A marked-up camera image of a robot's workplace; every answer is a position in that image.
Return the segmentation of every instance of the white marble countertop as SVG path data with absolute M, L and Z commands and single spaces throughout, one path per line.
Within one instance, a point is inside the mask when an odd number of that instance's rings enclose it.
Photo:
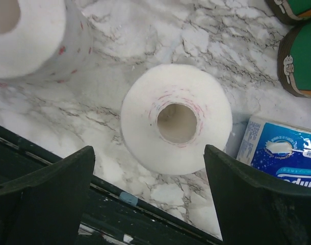
M 174 177 L 144 169 L 120 138 L 121 102 L 148 68 L 192 64 L 214 75 L 230 101 L 230 155 L 252 114 L 311 128 L 311 100 L 288 94 L 277 79 L 289 27 L 256 0 L 76 3 L 94 26 L 93 63 L 68 83 L 0 82 L 0 125 L 61 157 L 92 145 L 96 176 L 220 238 L 205 169 Z

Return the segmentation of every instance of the roll core hole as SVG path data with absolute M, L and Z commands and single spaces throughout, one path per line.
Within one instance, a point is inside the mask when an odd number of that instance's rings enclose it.
M 170 104 L 158 115 L 158 128 L 169 142 L 182 144 L 193 138 L 197 119 L 194 112 L 181 104 Z
M 14 29 L 19 21 L 20 13 L 17 0 L 0 0 L 0 34 Z

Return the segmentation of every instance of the green object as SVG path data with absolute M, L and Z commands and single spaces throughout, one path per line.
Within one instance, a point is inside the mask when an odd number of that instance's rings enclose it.
M 281 41 L 278 76 L 293 95 L 311 97 L 311 21 L 293 28 Z
M 282 23 L 295 25 L 311 18 L 311 0 L 266 0 L 266 2 Z

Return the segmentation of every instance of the toilet paper roll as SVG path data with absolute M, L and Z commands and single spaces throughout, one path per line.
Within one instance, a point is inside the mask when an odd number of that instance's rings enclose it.
M 204 168 L 206 144 L 223 150 L 232 130 L 230 104 L 211 75 L 190 65 L 160 65 L 127 93 L 121 133 L 148 170 L 186 175 Z
M 92 42 L 71 0 L 0 1 L 0 79 L 68 80 L 87 62 Z

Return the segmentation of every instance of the blue packaging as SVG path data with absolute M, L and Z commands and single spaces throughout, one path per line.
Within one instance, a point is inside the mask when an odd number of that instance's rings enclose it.
M 311 187 L 311 130 L 253 116 L 237 160 L 279 179 Z

